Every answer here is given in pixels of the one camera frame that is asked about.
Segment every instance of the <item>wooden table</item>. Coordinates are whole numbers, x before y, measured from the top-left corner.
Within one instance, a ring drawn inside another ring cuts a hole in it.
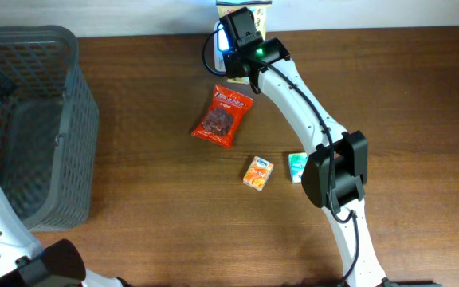
[[[393,281],[459,286],[459,27],[270,33],[322,105],[369,140],[367,224]],[[341,276],[328,221],[287,154],[300,141],[279,109],[201,63],[206,35],[80,39],[100,107],[91,217],[64,233],[86,266],[135,286],[295,285]],[[190,130],[214,84],[255,99],[233,147]],[[273,163],[262,192],[250,160]]]

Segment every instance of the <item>plastic bin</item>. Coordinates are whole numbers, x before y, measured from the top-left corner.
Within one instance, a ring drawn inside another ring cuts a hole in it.
[[[0,71],[16,85],[0,107],[0,186],[32,231],[88,218],[99,111],[59,26],[0,28]]]

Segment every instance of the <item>orange packet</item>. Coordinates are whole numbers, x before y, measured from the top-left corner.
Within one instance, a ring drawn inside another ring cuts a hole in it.
[[[255,156],[249,169],[245,173],[244,183],[250,187],[254,187],[258,191],[263,190],[273,168],[273,163]]]

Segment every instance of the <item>red snack bag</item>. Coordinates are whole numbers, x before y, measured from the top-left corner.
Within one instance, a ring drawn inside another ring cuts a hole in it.
[[[253,99],[250,97],[215,85],[212,105],[192,136],[230,148],[242,117],[252,106]]]

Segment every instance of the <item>black cable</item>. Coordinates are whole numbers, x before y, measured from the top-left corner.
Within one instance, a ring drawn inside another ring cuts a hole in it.
[[[355,256],[354,256],[354,261],[352,262],[350,269],[348,272],[343,276],[342,282],[344,283],[348,277],[350,277],[351,273],[353,272],[355,265],[357,264],[357,260],[359,259],[359,250],[360,250],[360,245],[359,245],[359,229],[357,227],[357,215],[353,210],[350,211],[350,214],[348,215],[347,218],[344,220],[340,219],[338,215],[334,211],[334,206],[332,205],[332,172],[334,171],[334,142],[332,141],[332,136],[331,133],[325,124],[324,118],[320,115],[318,112],[318,109],[315,107],[315,105],[309,100],[309,98],[300,90],[300,88],[295,85],[286,75],[284,75],[278,68],[272,66],[271,64],[264,62],[262,60],[254,59],[254,58],[248,58],[249,61],[253,61],[255,63],[258,63],[260,65],[264,65],[267,68],[271,69],[273,72],[275,72],[277,75],[279,75],[283,80],[285,80],[288,85],[290,85],[291,88],[293,88],[308,104],[309,107],[311,107],[312,111],[315,113],[316,118],[318,118],[318,121],[320,122],[320,125],[322,126],[322,129],[324,130],[325,135],[327,136],[328,139],[328,146],[330,150],[330,155],[329,155],[329,172],[328,172],[328,190],[327,190],[327,196],[328,196],[328,209],[331,211],[332,217],[339,223],[339,224],[346,224],[350,222],[351,219],[353,219],[354,223],[354,229],[355,229]]]
[[[202,59],[203,59],[203,64],[205,65],[205,68],[208,70],[208,72],[214,74],[215,76],[219,76],[219,77],[223,77],[226,75],[226,73],[222,73],[222,72],[218,72],[214,69],[212,69],[208,63],[206,62],[206,57],[205,57],[205,53],[206,53],[206,46],[208,45],[208,42],[210,41],[210,39],[217,33],[219,32],[221,29],[216,29],[214,32],[212,32],[210,34],[210,36],[208,36],[208,38],[206,39],[205,41],[205,44],[203,45],[203,51],[202,51]]]

